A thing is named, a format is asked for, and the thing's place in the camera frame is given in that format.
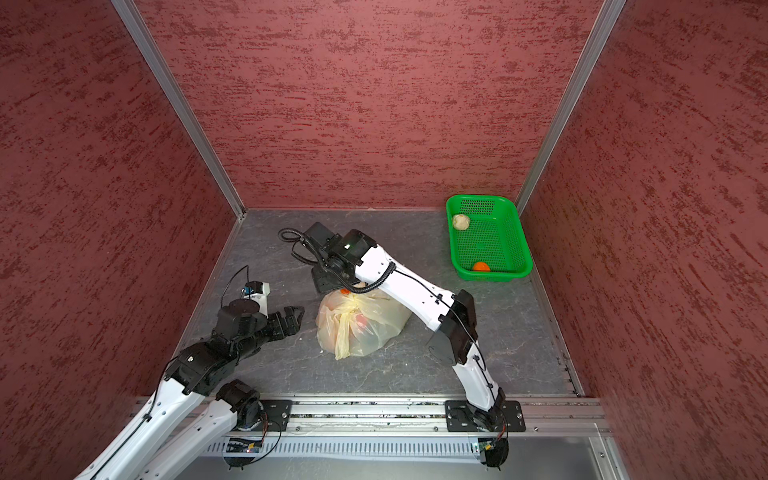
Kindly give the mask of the translucent yellow plastic bag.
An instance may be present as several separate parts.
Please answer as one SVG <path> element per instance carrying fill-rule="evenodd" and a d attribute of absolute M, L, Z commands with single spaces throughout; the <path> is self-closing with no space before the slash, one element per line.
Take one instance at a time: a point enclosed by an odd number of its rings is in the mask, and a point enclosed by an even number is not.
<path fill-rule="evenodd" d="M 327 294 L 315 319 L 320 348 L 336 360 L 364 357 L 398 336 L 412 312 L 377 289 L 364 294 L 346 289 Z"/>

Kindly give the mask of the green plastic basket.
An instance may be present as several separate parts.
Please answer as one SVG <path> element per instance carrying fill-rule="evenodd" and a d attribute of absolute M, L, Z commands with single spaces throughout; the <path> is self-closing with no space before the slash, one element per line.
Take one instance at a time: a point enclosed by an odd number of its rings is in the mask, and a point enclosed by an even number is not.
<path fill-rule="evenodd" d="M 454 195 L 445 204 L 451 261 L 466 281 L 507 282 L 527 277 L 533 259 L 515 204 L 502 196 Z M 466 231 L 452 227 L 452 216 L 471 219 Z M 475 272 L 476 262 L 486 262 L 491 272 Z"/>

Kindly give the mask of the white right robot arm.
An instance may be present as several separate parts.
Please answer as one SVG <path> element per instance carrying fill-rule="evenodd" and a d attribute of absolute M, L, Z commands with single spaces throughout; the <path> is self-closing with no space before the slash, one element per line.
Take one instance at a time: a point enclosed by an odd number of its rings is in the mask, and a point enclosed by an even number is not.
<path fill-rule="evenodd" d="M 463 386 L 472 423 L 480 431 L 505 429 L 505 394 L 480 349 L 470 293 L 454 293 L 421 278 L 360 230 L 342 236 L 317 222 L 298 233 L 297 242 L 312 255 L 301 260 L 312 267 L 317 290 L 380 290 L 418 317 L 432 331 L 428 351 L 451 367 Z"/>

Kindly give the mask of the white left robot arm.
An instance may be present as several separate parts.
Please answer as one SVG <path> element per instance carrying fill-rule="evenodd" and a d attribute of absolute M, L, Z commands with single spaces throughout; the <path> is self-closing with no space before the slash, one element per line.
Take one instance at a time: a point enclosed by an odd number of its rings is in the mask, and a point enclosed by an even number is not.
<path fill-rule="evenodd" d="M 110 445 L 80 473 L 82 479 L 174 479 L 208 445 L 233 430 L 263 441 L 281 430 L 259 392 L 232 374 L 270 342 L 297 334 L 305 310 L 289 306 L 264 314 L 241 298 L 220 308 L 211 336 L 183 349 L 156 391 Z"/>

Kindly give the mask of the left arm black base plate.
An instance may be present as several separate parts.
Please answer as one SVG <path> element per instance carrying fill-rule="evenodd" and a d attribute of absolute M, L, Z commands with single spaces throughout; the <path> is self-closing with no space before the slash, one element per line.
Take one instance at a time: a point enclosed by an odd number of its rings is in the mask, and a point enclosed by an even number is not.
<path fill-rule="evenodd" d="M 236 429 L 244 432 L 284 432 L 292 407 L 291 400 L 250 400 L 237 415 Z"/>

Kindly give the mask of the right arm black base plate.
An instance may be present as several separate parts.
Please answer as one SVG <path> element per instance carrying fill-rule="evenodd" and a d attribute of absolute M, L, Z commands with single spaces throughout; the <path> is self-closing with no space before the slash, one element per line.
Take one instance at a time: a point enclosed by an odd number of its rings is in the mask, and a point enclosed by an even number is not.
<path fill-rule="evenodd" d="M 449 432 L 522 433 L 526 423 L 518 401 L 503 401 L 489 411 L 472 406 L 465 400 L 444 402 Z"/>

